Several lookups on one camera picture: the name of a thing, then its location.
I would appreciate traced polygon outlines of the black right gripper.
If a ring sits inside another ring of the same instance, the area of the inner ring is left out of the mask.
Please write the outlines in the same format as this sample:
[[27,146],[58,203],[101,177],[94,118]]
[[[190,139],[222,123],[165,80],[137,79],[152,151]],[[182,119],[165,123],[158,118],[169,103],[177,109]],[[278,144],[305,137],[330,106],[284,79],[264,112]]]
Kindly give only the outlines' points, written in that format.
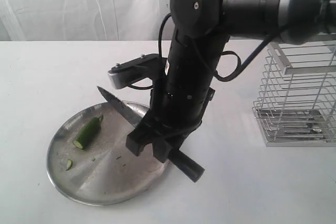
[[[217,34],[191,38],[175,32],[163,73],[159,92],[151,93],[151,110],[155,117],[170,127],[202,120],[210,85],[217,67]],[[152,144],[153,156],[165,163],[173,149],[179,149],[184,136],[159,139],[159,122],[143,119],[127,135],[126,147],[135,156]]]

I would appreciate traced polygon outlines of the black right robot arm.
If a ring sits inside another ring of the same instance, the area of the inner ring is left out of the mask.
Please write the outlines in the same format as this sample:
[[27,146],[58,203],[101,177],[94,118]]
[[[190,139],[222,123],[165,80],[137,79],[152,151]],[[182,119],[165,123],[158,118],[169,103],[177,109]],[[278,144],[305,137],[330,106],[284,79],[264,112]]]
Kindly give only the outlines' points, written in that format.
[[[150,78],[150,109],[128,135],[126,146],[140,155],[153,146],[154,157],[166,161],[199,127],[214,94],[211,81],[236,79],[271,42],[300,45],[318,33],[335,29],[335,0],[170,0],[175,28],[167,58],[140,58],[132,68]],[[235,70],[223,77],[216,70],[230,37],[261,40]]]

